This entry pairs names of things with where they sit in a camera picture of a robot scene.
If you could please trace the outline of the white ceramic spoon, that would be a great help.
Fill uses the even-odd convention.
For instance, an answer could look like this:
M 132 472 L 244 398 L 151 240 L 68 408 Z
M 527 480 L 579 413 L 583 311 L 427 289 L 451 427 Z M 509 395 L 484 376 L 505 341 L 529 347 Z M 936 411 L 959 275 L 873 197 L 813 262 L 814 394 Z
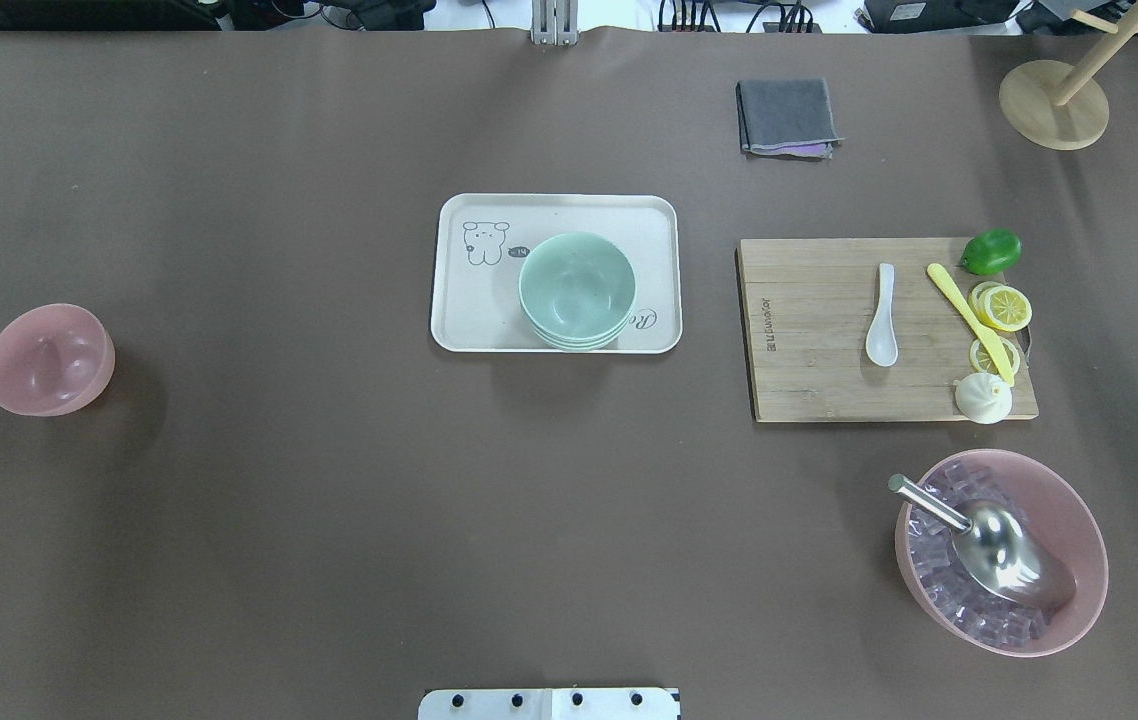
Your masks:
M 880 263 L 877 266 L 877 293 L 869 329 L 863 342 L 867 359 L 876 366 L 893 366 L 899 357 L 893 324 L 894 266 Z

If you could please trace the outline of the small pink bowl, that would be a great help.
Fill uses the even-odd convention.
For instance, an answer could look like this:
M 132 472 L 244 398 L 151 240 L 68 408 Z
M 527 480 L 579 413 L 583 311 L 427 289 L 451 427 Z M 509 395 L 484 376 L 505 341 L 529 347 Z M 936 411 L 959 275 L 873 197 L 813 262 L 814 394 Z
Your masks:
M 0 407 L 22 416 L 75 413 L 104 394 L 116 347 L 97 315 L 47 304 L 13 318 L 0 333 Z

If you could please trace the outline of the green bowl stack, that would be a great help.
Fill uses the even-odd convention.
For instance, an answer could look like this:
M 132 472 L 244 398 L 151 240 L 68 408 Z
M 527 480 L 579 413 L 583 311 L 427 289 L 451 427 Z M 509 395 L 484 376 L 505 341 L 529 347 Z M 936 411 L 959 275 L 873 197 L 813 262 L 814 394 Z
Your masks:
M 637 297 L 636 268 L 607 238 L 572 232 L 538 243 L 523 260 L 518 297 L 534 332 L 563 350 L 615 341 Z

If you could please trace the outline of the large pink bowl with ice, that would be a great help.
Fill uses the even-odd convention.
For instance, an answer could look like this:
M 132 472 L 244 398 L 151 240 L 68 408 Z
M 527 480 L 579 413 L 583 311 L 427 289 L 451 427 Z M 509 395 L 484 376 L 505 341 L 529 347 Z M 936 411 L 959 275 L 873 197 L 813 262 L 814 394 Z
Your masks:
M 1020 659 L 1052 655 L 1089 634 L 1110 591 L 1110 562 L 1100 529 L 1066 480 L 1030 457 L 976 448 L 945 457 L 920 480 L 939 500 L 1004 503 L 1023 528 L 1075 577 L 1072 601 L 1037 611 L 1003 601 L 965 573 L 945 523 L 912 503 L 894 521 L 894 560 L 913 601 L 962 642 Z

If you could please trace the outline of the cream cartoon tray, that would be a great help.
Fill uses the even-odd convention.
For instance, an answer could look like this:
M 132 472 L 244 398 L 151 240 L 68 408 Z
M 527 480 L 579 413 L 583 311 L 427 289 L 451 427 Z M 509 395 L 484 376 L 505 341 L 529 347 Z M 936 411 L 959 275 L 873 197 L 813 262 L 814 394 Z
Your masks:
M 459 193 L 442 205 L 429 315 L 450 351 L 551 354 L 518 299 L 525 256 L 583 231 L 615 242 L 637 272 L 627 328 L 602 354 L 663 354 L 683 332 L 678 215 L 659 196 Z

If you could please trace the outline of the wooden cutting board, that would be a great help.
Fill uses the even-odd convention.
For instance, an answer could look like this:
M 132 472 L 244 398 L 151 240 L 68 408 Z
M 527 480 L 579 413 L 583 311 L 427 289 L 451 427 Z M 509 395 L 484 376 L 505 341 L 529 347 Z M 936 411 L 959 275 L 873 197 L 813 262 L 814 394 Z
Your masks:
M 737 263 L 754 417 L 765 423 L 958 421 L 956 384 L 972 372 L 971 329 L 927 278 L 948 268 L 959 291 L 963 237 L 742 240 Z M 867 357 L 881 264 L 894 266 L 899 356 Z

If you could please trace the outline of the folded grey cloth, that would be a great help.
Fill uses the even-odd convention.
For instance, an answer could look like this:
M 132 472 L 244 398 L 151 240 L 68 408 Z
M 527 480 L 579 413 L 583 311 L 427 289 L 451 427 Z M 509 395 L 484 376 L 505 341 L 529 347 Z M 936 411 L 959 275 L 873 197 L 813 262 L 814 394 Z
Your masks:
M 825 78 L 743 78 L 735 97 L 744 154 L 825 159 L 843 141 Z

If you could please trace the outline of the lemon slice lower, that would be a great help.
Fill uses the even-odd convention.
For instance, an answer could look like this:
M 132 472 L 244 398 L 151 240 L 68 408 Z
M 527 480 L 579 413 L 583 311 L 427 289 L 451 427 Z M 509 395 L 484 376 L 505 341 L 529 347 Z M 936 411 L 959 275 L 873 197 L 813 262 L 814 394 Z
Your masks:
M 1022 366 L 1022 355 L 1020 348 L 1016 344 L 1008 340 L 1008 338 L 999 337 L 1000 346 L 1004 348 L 1005 355 L 1007 355 L 1007 364 L 1009 365 L 1011 373 L 1016 375 Z M 980 340 L 975 340 L 971 344 L 968 350 L 968 359 L 972 369 L 976 372 L 984 372 L 988 374 L 1000 375 L 998 365 L 995 364 L 993 357 L 986 350 L 984 344 Z

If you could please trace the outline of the lemon slice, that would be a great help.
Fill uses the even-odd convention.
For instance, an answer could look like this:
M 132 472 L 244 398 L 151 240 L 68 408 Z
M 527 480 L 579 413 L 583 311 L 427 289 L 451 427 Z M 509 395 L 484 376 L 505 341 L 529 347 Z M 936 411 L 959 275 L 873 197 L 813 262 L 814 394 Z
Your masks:
M 1020 348 L 1016 344 L 1008 340 L 1008 338 L 999 337 L 1000 346 L 1004 348 L 1005 355 L 1007 355 L 1007 364 L 1009 365 L 1011 373 L 1016 375 L 1022 366 L 1022 355 Z M 971 344 L 968 350 L 968 359 L 972 369 L 976 372 L 984 372 L 988 374 L 1000 375 L 998 365 L 995 364 L 993 357 L 986 350 L 984 344 L 980 340 L 975 340 Z
M 1017 288 L 995 281 L 976 284 L 968 292 L 968 305 L 980 322 L 1000 332 L 1017 332 L 1030 324 L 1034 309 Z

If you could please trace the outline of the yellow plastic knife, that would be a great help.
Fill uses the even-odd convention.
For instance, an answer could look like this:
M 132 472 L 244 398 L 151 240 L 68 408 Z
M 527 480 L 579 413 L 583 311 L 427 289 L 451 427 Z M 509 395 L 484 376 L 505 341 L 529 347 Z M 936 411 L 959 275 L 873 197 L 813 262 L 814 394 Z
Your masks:
M 945 296 L 954 309 L 965 320 L 973 336 L 982 347 L 986 347 L 988 356 L 993 361 L 993 366 L 997 369 L 997 374 L 1003 379 L 1008 386 L 1016 384 L 1016 373 L 1013 372 L 1009 354 L 1007 347 L 1003 345 L 1003 338 L 993 331 L 993 328 L 986 326 L 979 320 L 975 311 L 972 309 L 959 291 L 959 287 L 954 282 L 953 274 L 949 273 L 948 268 L 939 263 L 930 263 L 926 266 L 927 278 L 935 284 L 935 288 Z

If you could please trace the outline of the green pepper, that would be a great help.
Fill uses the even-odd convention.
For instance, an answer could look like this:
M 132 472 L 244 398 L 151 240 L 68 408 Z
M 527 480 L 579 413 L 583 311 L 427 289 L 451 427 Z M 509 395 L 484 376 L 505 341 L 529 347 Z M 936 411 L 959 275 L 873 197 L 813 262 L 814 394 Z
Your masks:
M 963 249 L 960 268 L 975 275 L 995 275 L 1012 268 L 1022 258 L 1023 243 L 1013 231 L 993 227 L 972 237 Z

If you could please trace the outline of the lemon slice upper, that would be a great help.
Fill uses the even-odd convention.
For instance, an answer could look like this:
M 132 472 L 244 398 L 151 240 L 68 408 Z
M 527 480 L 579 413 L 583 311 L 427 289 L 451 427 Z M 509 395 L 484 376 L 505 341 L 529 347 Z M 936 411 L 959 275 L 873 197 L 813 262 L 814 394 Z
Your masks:
M 1034 309 L 1017 288 L 995 281 L 976 284 L 968 292 L 968 305 L 980 322 L 1000 332 L 1017 332 L 1030 324 Z

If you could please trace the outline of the metal ice scoop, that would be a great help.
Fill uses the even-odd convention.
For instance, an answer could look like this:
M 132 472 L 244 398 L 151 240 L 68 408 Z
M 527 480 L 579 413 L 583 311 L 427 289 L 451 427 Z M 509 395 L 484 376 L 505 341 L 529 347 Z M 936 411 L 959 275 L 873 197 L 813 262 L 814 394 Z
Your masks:
M 890 477 L 887 486 L 950 529 L 953 551 L 986 591 L 1044 611 L 1075 597 L 1075 574 L 1001 503 L 978 498 L 953 508 L 902 474 Z

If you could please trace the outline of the wooden mug tree stand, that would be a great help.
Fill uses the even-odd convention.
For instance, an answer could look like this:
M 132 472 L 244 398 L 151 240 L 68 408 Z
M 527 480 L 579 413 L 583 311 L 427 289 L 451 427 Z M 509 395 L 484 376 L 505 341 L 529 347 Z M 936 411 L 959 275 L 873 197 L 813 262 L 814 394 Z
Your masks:
M 1037 144 L 1073 151 L 1099 140 L 1110 121 L 1110 102 L 1096 73 L 1138 35 L 1138 1 L 1118 22 L 1075 10 L 1073 20 L 1099 28 L 1100 38 L 1075 65 L 1041 59 L 1005 74 L 999 106 L 1014 129 Z

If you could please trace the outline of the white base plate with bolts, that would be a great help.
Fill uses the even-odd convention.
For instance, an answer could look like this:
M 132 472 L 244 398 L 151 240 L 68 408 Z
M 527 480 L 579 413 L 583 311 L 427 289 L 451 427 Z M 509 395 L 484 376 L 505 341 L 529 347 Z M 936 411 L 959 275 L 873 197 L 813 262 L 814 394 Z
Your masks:
M 677 689 L 560 687 L 437 689 L 419 702 L 418 719 L 681 719 Z

